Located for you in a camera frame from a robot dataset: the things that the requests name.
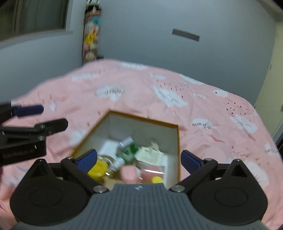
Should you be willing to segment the yellow round cap container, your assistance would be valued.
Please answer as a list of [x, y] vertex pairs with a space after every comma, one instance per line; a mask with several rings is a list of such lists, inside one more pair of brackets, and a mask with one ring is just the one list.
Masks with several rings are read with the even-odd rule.
[[87, 173], [94, 180], [100, 180], [107, 173], [108, 164], [102, 160], [98, 160], [96, 164]]

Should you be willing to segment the green glass bottle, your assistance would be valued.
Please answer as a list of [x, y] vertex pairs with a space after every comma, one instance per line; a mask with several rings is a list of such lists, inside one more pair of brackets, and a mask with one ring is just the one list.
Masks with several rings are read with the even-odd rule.
[[134, 162], [135, 154], [139, 148], [135, 145], [131, 137], [127, 137], [121, 141], [116, 149], [116, 156], [113, 164], [110, 167], [112, 172], [117, 172], [121, 166], [131, 165]]

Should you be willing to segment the white paper packet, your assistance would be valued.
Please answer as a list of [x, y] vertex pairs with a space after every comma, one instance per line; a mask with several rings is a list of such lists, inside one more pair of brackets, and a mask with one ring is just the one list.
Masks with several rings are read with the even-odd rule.
[[150, 147], [141, 147], [134, 156], [139, 162], [150, 165], [160, 165], [163, 160], [164, 153]]

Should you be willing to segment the pink soft cube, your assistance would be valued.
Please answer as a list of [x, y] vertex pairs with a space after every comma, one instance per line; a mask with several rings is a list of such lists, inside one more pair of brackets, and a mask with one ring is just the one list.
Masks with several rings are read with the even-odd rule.
[[120, 168], [121, 180], [126, 184], [139, 183], [139, 170], [134, 165], [124, 165]]

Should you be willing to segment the pink clear pouch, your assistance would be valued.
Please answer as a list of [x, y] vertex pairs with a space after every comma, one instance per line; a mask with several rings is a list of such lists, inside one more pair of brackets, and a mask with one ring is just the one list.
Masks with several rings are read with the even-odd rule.
[[151, 184], [151, 178], [153, 176], [160, 176], [164, 180], [165, 167], [163, 165], [150, 165], [138, 162], [136, 166], [139, 170], [140, 183]]

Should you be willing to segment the yellow squeeze tube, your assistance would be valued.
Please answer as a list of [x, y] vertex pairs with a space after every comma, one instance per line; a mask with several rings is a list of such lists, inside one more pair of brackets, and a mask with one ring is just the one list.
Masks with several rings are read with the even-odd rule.
[[163, 180], [163, 178], [160, 177], [160, 176], [153, 176], [153, 177], [151, 178], [151, 183], [152, 183], [152, 184], [163, 183], [163, 182], [164, 182], [164, 180]]

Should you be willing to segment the pink patterned bed cover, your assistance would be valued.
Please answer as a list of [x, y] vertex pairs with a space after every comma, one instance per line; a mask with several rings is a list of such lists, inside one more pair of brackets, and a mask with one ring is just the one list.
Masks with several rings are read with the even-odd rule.
[[109, 110], [176, 124], [181, 149], [218, 162], [240, 158], [268, 198], [264, 224], [282, 226], [282, 158], [256, 109], [240, 96], [162, 68], [102, 59], [44, 81], [13, 103], [41, 104], [44, 112], [8, 126], [68, 120], [64, 132], [47, 138], [50, 162], [69, 156]]

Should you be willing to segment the orange cardboard box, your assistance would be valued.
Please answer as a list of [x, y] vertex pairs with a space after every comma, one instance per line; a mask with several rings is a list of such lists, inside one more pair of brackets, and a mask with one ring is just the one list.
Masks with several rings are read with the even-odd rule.
[[180, 180], [179, 129], [170, 124], [109, 111], [72, 154], [94, 149], [97, 164], [87, 173], [108, 189], [118, 183], [163, 183]]

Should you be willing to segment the cream door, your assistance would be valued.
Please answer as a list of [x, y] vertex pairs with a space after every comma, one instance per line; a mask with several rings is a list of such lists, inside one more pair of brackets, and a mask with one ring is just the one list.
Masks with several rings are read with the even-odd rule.
[[276, 25], [270, 66], [255, 103], [255, 109], [272, 137], [282, 125], [282, 23]]

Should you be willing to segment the stuffed toy hanging column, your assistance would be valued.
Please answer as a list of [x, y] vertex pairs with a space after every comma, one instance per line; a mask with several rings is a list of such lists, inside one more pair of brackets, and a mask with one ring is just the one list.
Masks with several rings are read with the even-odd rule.
[[84, 12], [84, 30], [82, 43], [82, 63], [96, 60], [98, 57], [98, 36], [101, 25], [100, 1], [86, 1]]

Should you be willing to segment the window frame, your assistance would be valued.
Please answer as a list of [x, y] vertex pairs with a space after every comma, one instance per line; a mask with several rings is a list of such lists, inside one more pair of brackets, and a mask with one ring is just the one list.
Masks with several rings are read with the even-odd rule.
[[1, 48], [70, 34], [73, 1], [1, 1]]

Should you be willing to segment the grey wall strip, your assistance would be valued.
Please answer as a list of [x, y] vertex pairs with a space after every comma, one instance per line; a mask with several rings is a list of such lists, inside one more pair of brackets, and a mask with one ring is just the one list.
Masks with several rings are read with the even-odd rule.
[[183, 38], [186, 38], [186, 39], [194, 40], [194, 41], [197, 41], [197, 42], [199, 42], [199, 40], [200, 40], [199, 35], [191, 34], [189, 32], [185, 32], [185, 31], [182, 31], [182, 30], [179, 30], [179, 29], [173, 29], [172, 35], [176, 35], [176, 36], [183, 37]]

